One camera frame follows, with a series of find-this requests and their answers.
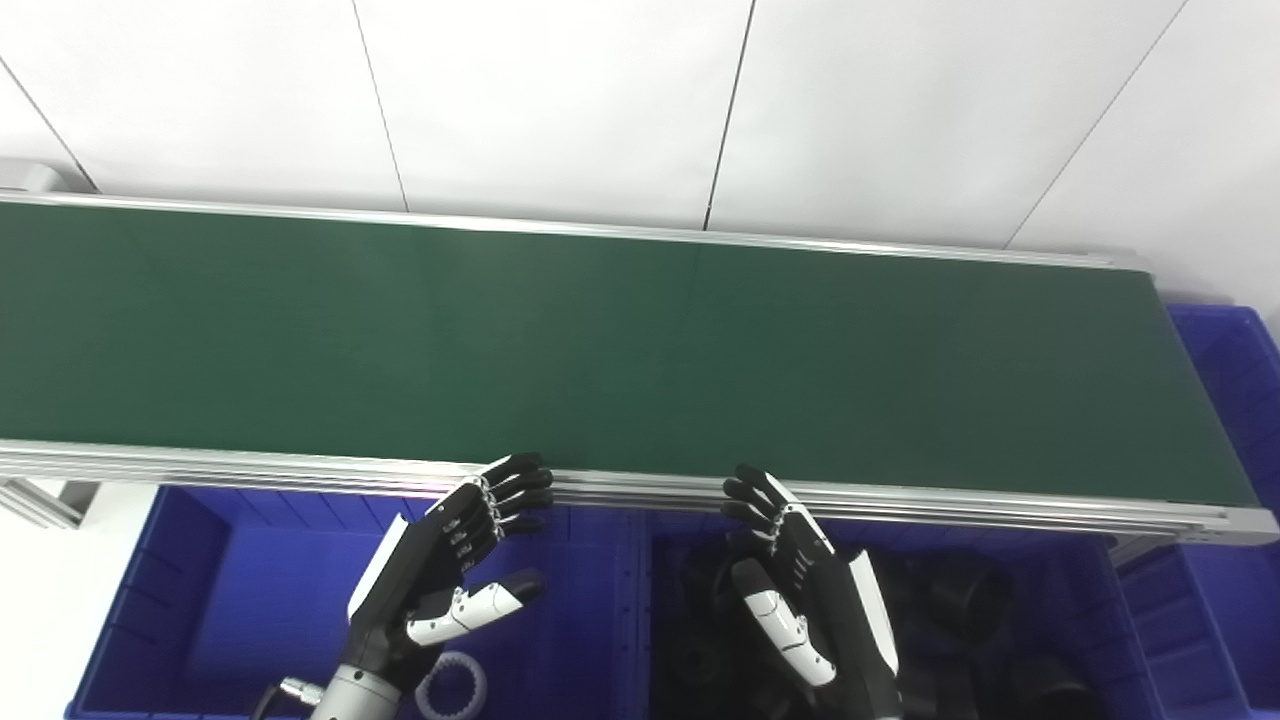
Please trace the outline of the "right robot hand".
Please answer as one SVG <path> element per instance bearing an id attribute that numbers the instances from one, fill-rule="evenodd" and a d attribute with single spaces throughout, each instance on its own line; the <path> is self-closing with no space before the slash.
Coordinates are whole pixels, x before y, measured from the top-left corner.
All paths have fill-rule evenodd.
<path id="1" fill-rule="evenodd" d="M 899 652 L 870 553 L 838 550 L 763 469 L 740 464 L 722 489 L 722 514 L 748 530 L 732 587 L 813 714 L 902 719 Z"/>

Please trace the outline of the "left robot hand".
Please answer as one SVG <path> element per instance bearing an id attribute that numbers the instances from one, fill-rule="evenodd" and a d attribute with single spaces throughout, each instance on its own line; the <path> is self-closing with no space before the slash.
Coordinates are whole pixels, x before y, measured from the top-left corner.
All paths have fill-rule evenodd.
<path id="1" fill-rule="evenodd" d="M 410 693 L 456 638 L 520 611 L 547 587 L 535 569 L 486 584 L 466 574 L 511 536 L 541 532 L 554 502 L 540 454 L 516 454 L 462 479 L 420 519 L 397 518 L 357 584 L 340 670 Z"/>

